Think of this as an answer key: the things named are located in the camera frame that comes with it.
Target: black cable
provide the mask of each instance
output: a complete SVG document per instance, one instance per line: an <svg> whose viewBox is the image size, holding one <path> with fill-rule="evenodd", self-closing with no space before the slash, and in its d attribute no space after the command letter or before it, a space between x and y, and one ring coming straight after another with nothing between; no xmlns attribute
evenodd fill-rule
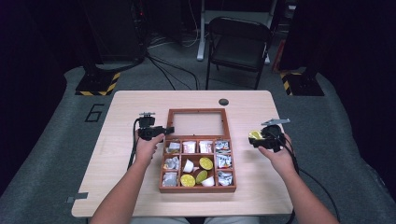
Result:
<svg viewBox="0 0 396 224"><path fill-rule="evenodd" d="M168 61L166 61L166 60L164 60L164 59L161 59L161 58L159 58L159 57L151 56L151 55L148 55L148 56L149 56L152 60L155 60L155 61L158 62L158 63L166 64L166 65L168 65L168 66L174 67L174 68L176 68L176 69L179 69L179 70L181 70L181 71L183 71L183 72L186 72L186 73L192 75L192 77L195 79L195 88L196 88L196 90L199 90L200 82L199 82L199 79L197 78L197 76L196 76L193 72L191 72L191 71L189 71L189 70L187 70L187 69L185 69L185 68L183 68L183 67L180 67L180 66L178 66L178 65L175 65L175 64L173 64L173 63L169 63Z"/></svg>
<svg viewBox="0 0 396 224"><path fill-rule="evenodd" d="M147 56L147 57L148 57L149 59L154 60L154 61L157 62L157 60L153 59L152 57L150 57L150 56ZM189 90L191 90L191 87L190 87L189 85L187 85L186 83L184 83L183 81L181 81L180 79L178 79L177 77L175 77L174 75L172 75L172 73L170 73L170 72L169 72L168 70L166 70L164 67L160 66L159 64L156 64L156 66L157 66L157 67L161 67L161 69L162 69L164 72L168 73L169 76L171 76L172 78L174 78L175 80L177 80L178 82L180 82L181 84L183 84L184 86L186 86Z"/></svg>
<svg viewBox="0 0 396 224"><path fill-rule="evenodd" d="M142 62L143 62L142 59L136 59L136 60L134 60L134 62L133 62L132 64L129 64L129 65L125 65L125 66L118 67L118 68L101 69L101 70L104 70L104 71L106 71L106 72L119 73L119 72L126 71L126 70L128 70L128 69L131 69L131 68L133 68L133 67L136 67L137 65L141 64Z"/></svg>
<svg viewBox="0 0 396 224"><path fill-rule="evenodd" d="M166 37L158 37L156 39L152 38L149 42L148 47L153 48L153 47L156 47L157 45L161 45L161 44L165 43L165 41L164 41L165 39L166 39Z"/></svg>
<svg viewBox="0 0 396 224"><path fill-rule="evenodd" d="M271 133L271 132L268 132L268 133L271 134L271 135L282 145L282 147L284 147L284 148L289 152L289 154L291 155L291 158L292 158L292 160L293 160L294 169L296 169L297 174L300 174L299 171L303 172L304 174L306 174L307 176L309 176L311 179L313 179L313 180L325 191L325 193L326 193L327 196L329 197L330 201L332 202L332 206L334 207L334 212L335 212L335 215L336 215L336 217L337 217L337 221L341 223L340 216L339 216L339 214L338 214L338 208L337 208L337 206L336 206L336 204L335 204L334 199L332 198L332 195L331 195L330 192L327 191L327 189L326 189L317 179L315 179L311 174L309 174L307 171L305 171L305 170L299 168L298 163L297 163L297 159L296 159L296 157L294 156L294 149L293 149L293 147L292 147L292 145L291 145L291 142L285 137L286 141L287 141L287 142L289 143L289 145L290 145L290 148L288 148L288 147L286 146L286 144L283 143L283 141L280 140L280 138L279 138L278 136L274 135L274 134ZM295 213L294 213L294 209L293 209L293 211L291 212L291 215L290 215L290 219L289 219L289 221L288 221L287 223L291 223L292 220L294 219L294 216L295 216Z"/></svg>
<svg viewBox="0 0 396 224"><path fill-rule="evenodd" d="M311 179L313 179L315 182L317 182L317 184L324 190L324 192L326 192L327 196L329 197L330 201L332 202L332 206L334 207L334 212L335 212L335 215L337 216L337 221L338 221L338 222L341 222L340 216L339 216L339 214L338 214L338 208L337 208L337 206L335 205L335 201L334 201L334 199L332 198L332 195L330 194L330 192L327 191L327 189L326 189L317 179L315 179L311 174L309 174L307 171L305 171L305 170L303 170L303 169L301 169L301 168L300 168L300 171L303 172L304 174L306 174L307 176L309 176L309 177L310 177Z"/></svg>
<svg viewBox="0 0 396 224"><path fill-rule="evenodd" d="M139 119L136 119L134 121L134 135L135 135L135 130L136 130L136 123L139 121ZM139 141L139 139L137 139L135 141L135 136L133 136L133 140L134 140L134 144L132 146L132 152L131 152L131 157L129 158L129 162L128 162L128 169L129 167L131 167L132 163L134 162L134 154L136 154L136 146L137 146L137 141Z"/></svg>
<svg viewBox="0 0 396 224"><path fill-rule="evenodd" d="M171 84L173 90L175 91L176 88L175 86L172 84L172 81L169 79L169 77L166 75L166 73L163 71L163 69L154 61L152 60L150 57L147 57L158 69L161 70L161 72L163 72L163 75L166 77L166 79L168 80L169 84Z"/></svg>

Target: human arm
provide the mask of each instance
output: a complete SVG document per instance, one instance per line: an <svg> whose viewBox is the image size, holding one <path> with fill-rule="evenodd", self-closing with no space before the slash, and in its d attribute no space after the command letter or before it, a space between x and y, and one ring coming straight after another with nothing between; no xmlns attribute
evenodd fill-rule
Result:
<svg viewBox="0 0 396 224"><path fill-rule="evenodd" d="M163 140L160 134L150 141L138 140L134 163L107 194L93 214L90 223L129 223L136 205L137 196L149 167L156 145Z"/></svg>
<svg viewBox="0 0 396 224"><path fill-rule="evenodd" d="M259 151L271 161L274 169L285 182L299 223L338 223L297 174L291 155L285 148L277 153L264 147L259 147Z"/></svg>

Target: dark background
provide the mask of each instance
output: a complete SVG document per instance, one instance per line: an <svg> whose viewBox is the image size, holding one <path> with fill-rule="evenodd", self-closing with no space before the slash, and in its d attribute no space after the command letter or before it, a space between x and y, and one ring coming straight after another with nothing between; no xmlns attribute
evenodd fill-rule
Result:
<svg viewBox="0 0 396 224"><path fill-rule="evenodd" d="M131 5L127 0L117 2ZM198 14L197 22L199 2L191 1L194 14ZM233 1L227 7L247 7L255 2L244 1L236 7L233 4L241 3ZM390 1L353 4L304 0L299 3L281 66L285 69L307 66L320 40L331 37L332 41L326 42L329 50L321 54L324 60L319 72L336 88L361 156L378 171L396 198L396 153L391 145L396 133L396 38L393 33L396 20L392 16L396 6ZM104 36L112 33L96 34L95 24L86 14L92 9L88 5L78 0L1 2L1 192L35 146L61 101L66 86L64 73L82 65L76 52L88 53L96 63L102 63L103 59L128 61L141 53L136 50L140 48L140 33L130 10L110 17L113 22L120 18L126 21L123 34L130 38L120 36L119 41L101 46L98 36L105 40ZM181 11L166 13L177 15L192 29L189 13L186 14L189 9L185 7L183 3ZM73 30L82 42L76 42ZM118 53L115 50L118 45L129 46L131 50ZM347 124L335 125L342 128Z"/></svg>

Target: gray carpet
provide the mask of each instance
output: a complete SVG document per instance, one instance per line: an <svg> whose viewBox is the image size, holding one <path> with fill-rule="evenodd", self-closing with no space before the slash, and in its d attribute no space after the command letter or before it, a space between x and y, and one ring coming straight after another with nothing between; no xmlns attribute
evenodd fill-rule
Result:
<svg viewBox="0 0 396 224"><path fill-rule="evenodd" d="M279 39L276 38L271 47L271 59L274 59ZM204 89L206 60L196 61L197 48L198 43L189 48L166 44L150 48L148 52L193 72ZM105 67L121 65L110 63ZM167 70L194 89L194 78L190 74L174 68L167 67ZM78 192L113 94L76 96L75 87L83 75L82 68L65 74L64 98L0 199L0 223L85 223L85 219L71 216L73 204L64 201ZM169 78L177 90L188 89L173 77ZM233 84L213 80L210 81L211 90L248 90L242 85L254 85L252 74L226 68L220 69L218 80ZM327 188L343 223L396 223L396 204L375 171L361 159L347 114L332 84L321 75L318 75L318 83L324 97L288 96L279 74L271 73L267 65L259 89L270 91L279 116L291 120L284 129L293 139L300 167ZM160 70L145 60L121 73L115 91L121 90L172 90L172 87ZM96 107L103 110L103 114L98 122L84 122L94 104L103 104ZM304 174L302 177L334 212L318 184ZM262 217L262 223L285 223L288 218Z"/></svg>

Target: metal bracket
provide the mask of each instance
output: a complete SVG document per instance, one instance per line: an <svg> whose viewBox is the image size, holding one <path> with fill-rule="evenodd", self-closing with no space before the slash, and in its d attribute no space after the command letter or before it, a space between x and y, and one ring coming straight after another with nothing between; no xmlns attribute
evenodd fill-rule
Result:
<svg viewBox="0 0 396 224"><path fill-rule="evenodd" d="M274 125L274 124L282 124L282 123L289 123L290 119L270 119L262 123L262 125Z"/></svg>
<svg viewBox="0 0 396 224"><path fill-rule="evenodd" d="M150 117L151 115L155 115L154 112L143 112L139 114L140 116Z"/></svg>

